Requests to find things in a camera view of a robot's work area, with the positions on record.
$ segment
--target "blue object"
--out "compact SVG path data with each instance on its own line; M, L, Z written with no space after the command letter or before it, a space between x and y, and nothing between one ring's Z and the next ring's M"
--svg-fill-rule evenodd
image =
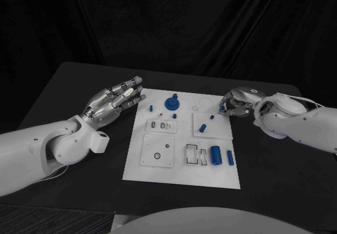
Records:
M223 160L221 160L220 148L217 145L210 147L210 154L211 154L211 164L220 165L223 163Z
M165 107L169 111L174 111L178 108L178 105L177 94L172 94L172 97L165 100Z
M231 155L231 150L226 151L226 156L227 156L227 163L230 166L233 165L233 155Z
M203 133L205 127L207 127L205 124L203 124L201 127L200 127L200 129L198 129L198 131L200 131L201 133Z

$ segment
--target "blue gear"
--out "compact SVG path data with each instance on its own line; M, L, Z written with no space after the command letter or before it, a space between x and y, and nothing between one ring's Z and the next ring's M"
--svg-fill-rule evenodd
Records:
M174 111L178 108L178 105L177 94L172 94L172 97L165 100L165 107L169 111Z

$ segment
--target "small blue part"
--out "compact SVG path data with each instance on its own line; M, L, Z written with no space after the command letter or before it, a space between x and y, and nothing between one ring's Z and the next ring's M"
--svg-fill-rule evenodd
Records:
M223 160L221 160L220 148L217 145L210 147L210 154L211 154L211 164L220 165L223 163Z
M233 155L231 155L231 150L226 151L226 156L227 156L227 163L230 166L233 165Z
M205 124L201 125L198 131L203 133L204 129L205 129Z
M165 107L169 111L174 111L178 108L178 105L177 94L172 94L172 97L165 100Z

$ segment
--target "robotic arm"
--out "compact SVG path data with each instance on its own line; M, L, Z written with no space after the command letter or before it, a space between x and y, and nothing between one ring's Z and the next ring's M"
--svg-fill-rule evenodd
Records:
M234 109L220 109L227 116L247 116L253 111L253 124L273 138L290 137L298 143L337 153L337 109L319 105L306 110L290 98L309 99L276 93L270 97L252 88L239 87L224 95L220 106L228 101Z
M97 129L118 118L145 95L131 99L142 87L133 77L103 89L89 100L80 115L66 121L25 128L0 135L0 196L23 189L64 166L79 162L89 149L102 153L109 137ZM48 146L51 155L46 155Z

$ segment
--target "black table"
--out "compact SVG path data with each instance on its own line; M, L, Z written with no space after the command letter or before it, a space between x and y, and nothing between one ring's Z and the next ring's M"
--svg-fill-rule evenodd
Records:
M66 62L20 129L77 115L95 93L133 76L142 77L142 86L151 89L223 96L231 88L250 86L266 95L275 92L300 95L290 85ZM103 154L89 153L60 177L0 197L0 203L126 215L146 215L182 207L224 207L266 215L302 228L337 230L337 161L332 154L289 138L270 138L253 125L252 115L230 117L240 190L123 181L135 112L136 108L129 108L100 129L110 138Z

